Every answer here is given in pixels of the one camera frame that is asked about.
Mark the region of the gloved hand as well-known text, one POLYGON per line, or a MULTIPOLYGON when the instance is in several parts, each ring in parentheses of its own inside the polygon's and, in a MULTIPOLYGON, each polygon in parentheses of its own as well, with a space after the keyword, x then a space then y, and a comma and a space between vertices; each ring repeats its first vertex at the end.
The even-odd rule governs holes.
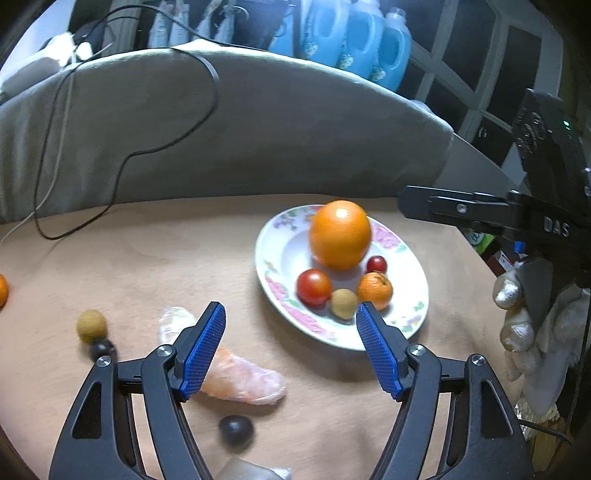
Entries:
POLYGON ((523 396, 538 417, 556 403, 567 370, 590 347, 590 292, 570 282, 552 298, 553 274, 545 259, 524 260, 497 278, 492 293, 505 311, 500 342, 508 379, 523 379, 523 396))

